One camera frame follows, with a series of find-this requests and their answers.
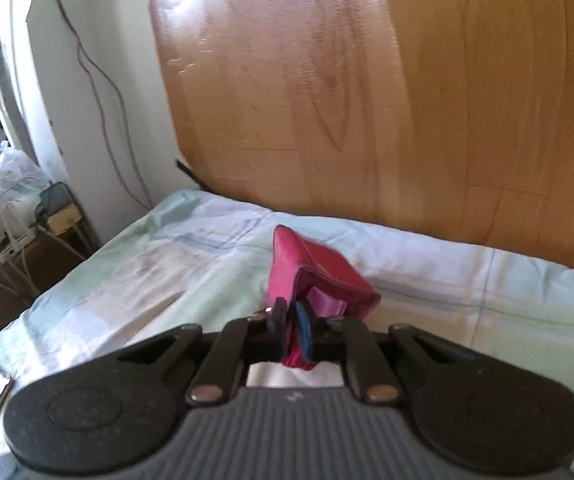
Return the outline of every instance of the wooden headboard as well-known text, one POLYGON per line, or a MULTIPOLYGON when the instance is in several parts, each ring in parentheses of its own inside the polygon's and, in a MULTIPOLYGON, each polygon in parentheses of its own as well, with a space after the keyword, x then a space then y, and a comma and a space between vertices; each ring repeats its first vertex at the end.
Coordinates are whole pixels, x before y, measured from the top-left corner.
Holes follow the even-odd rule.
POLYGON ((150 0, 217 191, 574 267, 574 0, 150 0))

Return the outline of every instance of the gray ribbed surface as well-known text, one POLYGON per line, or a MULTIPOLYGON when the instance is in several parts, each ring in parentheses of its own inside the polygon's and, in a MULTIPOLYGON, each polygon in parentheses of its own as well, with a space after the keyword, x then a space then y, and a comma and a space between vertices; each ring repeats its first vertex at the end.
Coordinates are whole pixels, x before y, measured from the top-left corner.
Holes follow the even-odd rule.
MULTIPOLYGON (((56 478, 16 470, 0 479, 56 478)), ((424 447, 397 410, 371 408, 346 388, 241 388, 225 406, 193 410, 150 459, 107 480, 472 480, 424 447)), ((530 477, 570 480, 564 470, 530 477)))

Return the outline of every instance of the bed sheet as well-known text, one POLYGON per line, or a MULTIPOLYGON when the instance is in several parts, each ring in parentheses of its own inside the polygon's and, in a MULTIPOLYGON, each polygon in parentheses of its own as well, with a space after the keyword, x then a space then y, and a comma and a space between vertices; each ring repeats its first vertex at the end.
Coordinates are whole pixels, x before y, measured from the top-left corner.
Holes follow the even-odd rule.
MULTIPOLYGON (((366 319, 372 330, 411 322, 574 390, 574 270, 196 190, 168 197, 38 298, 0 333, 0 364, 18 388, 180 323, 220 330, 264 306, 277 224, 340 251, 380 292, 366 319)), ((340 381, 331 364, 312 372, 262 364, 249 377, 273 386, 340 381)))

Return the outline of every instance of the red object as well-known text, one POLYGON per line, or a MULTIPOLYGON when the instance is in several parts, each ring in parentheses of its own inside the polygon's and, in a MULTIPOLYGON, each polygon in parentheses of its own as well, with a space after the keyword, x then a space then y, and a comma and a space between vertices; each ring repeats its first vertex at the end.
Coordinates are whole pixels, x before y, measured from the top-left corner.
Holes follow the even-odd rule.
MULTIPOLYGON (((381 301, 372 286, 333 249, 300 236, 284 225, 273 231, 273 262, 267 285, 267 302, 277 298, 289 304, 304 294, 318 317, 347 316, 362 319, 381 301)), ((287 327, 288 355, 283 364, 311 370, 302 359, 298 335, 287 327)))

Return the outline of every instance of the wood grain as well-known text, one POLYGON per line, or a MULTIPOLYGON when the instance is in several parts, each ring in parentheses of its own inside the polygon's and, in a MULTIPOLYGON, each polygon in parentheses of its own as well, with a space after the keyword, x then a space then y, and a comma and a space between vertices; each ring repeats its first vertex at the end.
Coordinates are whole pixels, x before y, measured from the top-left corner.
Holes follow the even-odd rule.
POLYGON ((574 0, 150 0, 217 191, 574 267, 574 0))

